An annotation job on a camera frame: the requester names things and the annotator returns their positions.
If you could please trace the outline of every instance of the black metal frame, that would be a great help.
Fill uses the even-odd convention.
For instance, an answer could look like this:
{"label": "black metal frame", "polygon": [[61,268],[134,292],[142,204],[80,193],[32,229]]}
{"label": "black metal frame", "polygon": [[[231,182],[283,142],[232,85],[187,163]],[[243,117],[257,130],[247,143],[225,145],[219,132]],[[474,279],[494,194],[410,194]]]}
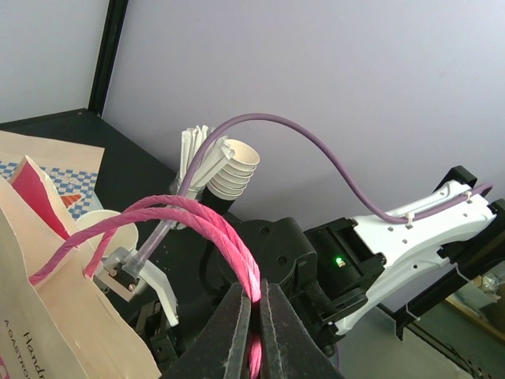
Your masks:
{"label": "black metal frame", "polygon": [[102,43],[96,63],[95,78],[89,99],[88,110],[102,116],[107,98],[110,77],[114,68],[119,39],[125,21],[128,0],[110,0],[107,17],[103,28]]}

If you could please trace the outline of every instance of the checkered pattern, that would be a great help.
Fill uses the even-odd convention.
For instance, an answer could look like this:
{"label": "checkered pattern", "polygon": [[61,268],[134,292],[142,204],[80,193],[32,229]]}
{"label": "checkered pattern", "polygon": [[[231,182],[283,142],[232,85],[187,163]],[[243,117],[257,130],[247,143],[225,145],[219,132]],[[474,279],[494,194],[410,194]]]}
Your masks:
{"label": "checkered pattern", "polygon": [[[0,160],[0,175],[5,179],[9,180],[16,168],[17,163],[2,162]],[[41,167],[41,169],[49,175],[60,196],[82,195],[82,198],[69,209],[74,219],[78,219],[88,211],[95,189],[96,178],[98,177],[97,173],[65,170],[57,167]]]}

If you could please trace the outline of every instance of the paper bag handle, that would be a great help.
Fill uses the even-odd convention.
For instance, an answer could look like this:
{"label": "paper bag handle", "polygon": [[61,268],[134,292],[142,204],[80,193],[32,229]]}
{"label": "paper bag handle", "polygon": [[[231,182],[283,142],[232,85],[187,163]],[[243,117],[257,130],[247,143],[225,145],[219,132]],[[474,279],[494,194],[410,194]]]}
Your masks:
{"label": "paper bag handle", "polygon": [[[196,214],[175,208],[143,208],[146,205],[159,204],[160,202],[178,206],[191,212],[194,211]],[[121,215],[102,220],[92,227],[71,235],[53,254],[51,259],[38,272],[30,276],[30,283],[36,285],[44,280],[58,267],[58,264],[72,248],[106,232],[107,236],[104,235],[103,237],[104,243],[100,242],[102,248],[96,250],[91,263],[100,262],[105,250],[104,246],[107,247],[108,243],[106,237],[113,235],[113,232],[123,225],[148,220],[177,221],[211,240],[237,274],[237,278],[246,294],[253,302],[260,299],[260,271],[249,249],[238,237],[232,226],[222,216],[197,201],[170,195],[147,197],[129,207]]]}
{"label": "paper bag handle", "polygon": [[[230,241],[235,244],[241,255],[247,260],[248,265],[254,270],[254,275],[260,278],[260,270],[258,268],[258,265],[254,261],[253,256],[249,252],[247,246],[245,246],[244,242],[238,236],[235,229],[233,229],[232,226],[230,226],[230,224],[222,216],[220,216],[220,214],[216,213],[213,209],[200,204],[198,201],[193,201],[186,197],[180,196],[155,195],[145,197],[144,199],[137,201],[136,203],[130,205],[123,213],[160,204],[185,209],[186,211],[191,212],[193,215],[199,216],[217,226],[230,239]],[[103,255],[105,254],[105,250],[107,249],[107,246],[109,245],[109,242],[114,236],[115,232],[115,229],[110,229],[103,235],[102,240],[96,248],[95,254],[84,269],[84,274],[86,276],[93,277],[95,274],[95,271],[99,267]]]}

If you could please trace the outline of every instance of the stacked paper cups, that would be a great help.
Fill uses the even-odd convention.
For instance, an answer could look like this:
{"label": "stacked paper cups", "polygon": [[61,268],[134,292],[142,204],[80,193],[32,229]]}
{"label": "stacked paper cups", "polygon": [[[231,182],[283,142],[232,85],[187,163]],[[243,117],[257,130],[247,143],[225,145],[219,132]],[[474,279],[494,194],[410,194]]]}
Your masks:
{"label": "stacked paper cups", "polygon": [[207,184],[208,190],[225,201],[234,201],[244,193],[260,162],[260,155],[248,144],[226,140],[234,156]]}

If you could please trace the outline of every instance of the white wall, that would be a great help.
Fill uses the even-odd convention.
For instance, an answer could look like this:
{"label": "white wall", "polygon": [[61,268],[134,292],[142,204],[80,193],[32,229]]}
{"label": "white wall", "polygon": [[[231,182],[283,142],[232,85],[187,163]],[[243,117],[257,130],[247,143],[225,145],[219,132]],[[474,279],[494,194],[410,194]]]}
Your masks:
{"label": "white wall", "polygon": [[107,5],[0,1],[0,122],[88,106]]}
{"label": "white wall", "polygon": [[[504,20],[498,0],[130,2],[104,118],[175,168],[184,128],[270,112],[325,139],[383,208],[457,164],[503,197]],[[238,216],[368,213],[296,133],[231,134],[262,157]]]}

